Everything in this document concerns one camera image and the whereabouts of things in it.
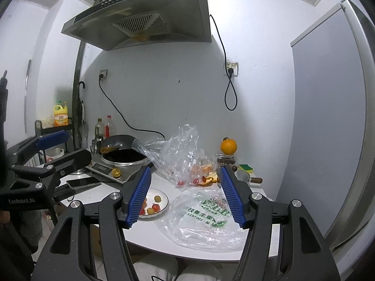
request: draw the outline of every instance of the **metal screw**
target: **metal screw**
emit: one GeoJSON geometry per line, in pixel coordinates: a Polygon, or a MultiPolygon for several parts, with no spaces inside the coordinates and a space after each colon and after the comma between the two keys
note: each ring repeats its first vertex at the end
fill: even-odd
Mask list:
{"type": "Polygon", "coordinates": [[[259,192],[254,192],[251,197],[254,199],[254,200],[260,200],[263,196],[259,193],[259,192]]]}
{"type": "Polygon", "coordinates": [[[80,202],[79,201],[73,201],[73,202],[71,202],[71,206],[73,207],[73,208],[77,208],[77,207],[79,207],[80,206],[80,202]]]}
{"type": "Polygon", "coordinates": [[[301,203],[301,201],[299,201],[299,200],[293,200],[293,201],[292,201],[292,205],[293,205],[294,207],[301,207],[301,206],[302,206],[302,203],[301,203]]]}
{"type": "Polygon", "coordinates": [[[112,193],[109,195],[109,198],[110,198],[111,200],[117,200],[120,196],[121,196],[120,193],[118,193],[118,192],[112,192],[112,193]]]}

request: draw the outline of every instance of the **hand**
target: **hand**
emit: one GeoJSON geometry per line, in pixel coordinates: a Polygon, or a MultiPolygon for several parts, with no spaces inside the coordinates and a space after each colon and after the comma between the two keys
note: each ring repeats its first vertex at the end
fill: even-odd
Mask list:
{"type": "Polygon", "coordinates": [[[9,211],[0,210],[0,224],[8,223],[11,219],[9,211]]]}

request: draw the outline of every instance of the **clear plastic bag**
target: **clear plastic bag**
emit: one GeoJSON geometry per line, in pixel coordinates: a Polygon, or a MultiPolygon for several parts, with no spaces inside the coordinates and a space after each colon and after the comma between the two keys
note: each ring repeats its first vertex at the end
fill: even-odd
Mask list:
{"type": "Polygon", "coordinates": [[[195,126],[185,125],[169,140],[157,138],[142,144],[135,139],[132,147],[147,156],[164,178],[185,188],[215,168],[212,159],[197,147],[198,137],[195,126]]]}
{"type": "Polygon", "coordinates": [[[233,220],[221,190],[180,195],[155,224],[176,244],[210,252],[243,250],[248,233],[233,220]]]}

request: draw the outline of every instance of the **yellow knob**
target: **yellow knob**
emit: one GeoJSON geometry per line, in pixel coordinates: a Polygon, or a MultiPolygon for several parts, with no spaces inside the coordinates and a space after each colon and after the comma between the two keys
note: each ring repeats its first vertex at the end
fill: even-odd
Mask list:
{"type": "Polygon", "coordinates": [[[121,170],[119,168],[113,168],[112,176],[113,177],[120,177],[121,176],[121,170]]]}

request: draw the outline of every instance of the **smartphone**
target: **smartphone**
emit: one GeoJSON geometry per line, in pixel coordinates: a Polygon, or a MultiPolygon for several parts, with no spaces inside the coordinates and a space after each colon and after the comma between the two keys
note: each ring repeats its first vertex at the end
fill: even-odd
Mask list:
{"type": "Polygon", "coordinates": [[[101,182],[94,177],[85,177],[83,179],[70,179],[67,180],[66,183],[72,189],[81,189],[86,187],[92,187],[100,185],[101,182]]]}

